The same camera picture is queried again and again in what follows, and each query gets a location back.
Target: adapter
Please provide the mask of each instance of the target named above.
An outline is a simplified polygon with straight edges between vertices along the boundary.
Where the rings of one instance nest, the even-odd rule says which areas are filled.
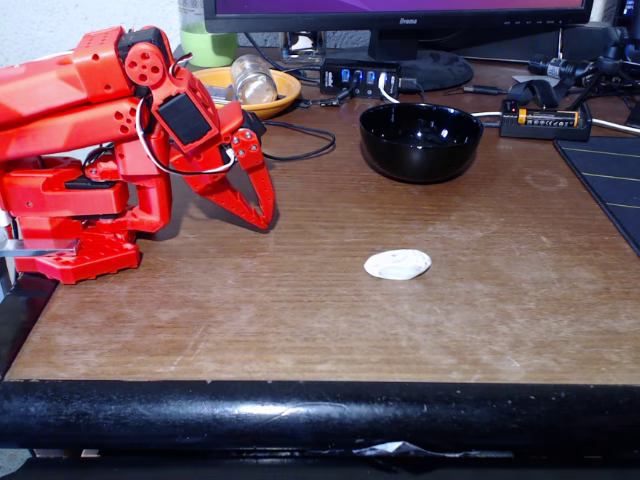
[[[320,67],[320,92],[338,95],[352,88],[352,82],[355,82],[353,96],[381,98],[382,95],[378,90],[378,79],[381,73],[387,74],[386,92],[391,97],[398,98],[399,63],[327,58]]]

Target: white stone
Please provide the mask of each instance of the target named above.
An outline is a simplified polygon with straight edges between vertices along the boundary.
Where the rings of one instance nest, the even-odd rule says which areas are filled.
[[[369,275],[386,280],[411,280],[429,270],[431,257],[420,250],[389,250],[364,264]]]

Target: white wall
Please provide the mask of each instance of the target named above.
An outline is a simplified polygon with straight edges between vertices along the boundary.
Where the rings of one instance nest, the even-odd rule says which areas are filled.
[[[596,0],[592,18],[601,19],[612,2]],[[69,50],[86,32],[116,25],[154,25],[167,33],[174,48],[180,41],[177,0],[0,0],[0,8],[2,66]],[[348,46],[356,38],[343,32],[335,43]]]

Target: monitor screen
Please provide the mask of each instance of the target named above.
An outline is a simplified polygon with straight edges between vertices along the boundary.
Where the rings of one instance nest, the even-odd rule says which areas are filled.
[[[219,14],[384,13],[580,8],[583,0],[217,0]]]

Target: red robotic arm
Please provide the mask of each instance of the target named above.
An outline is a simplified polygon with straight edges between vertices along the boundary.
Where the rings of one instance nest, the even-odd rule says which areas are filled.
[[[168,172],[268,228],[275,195],[246,120],[237,102],[216,109],[157,28],[89,33],[71,53],[0,69],[0,214],[15,219],[26,240],[80,242],[76,255],[16,258],[16,268],[76,283],[137,267],[135,233],[169,223]],[[92,145],[101,146],[84,166],[42,156]],[[226,178],[236,161],[260,211]],[[127,183],[137,205],[127,204]]]

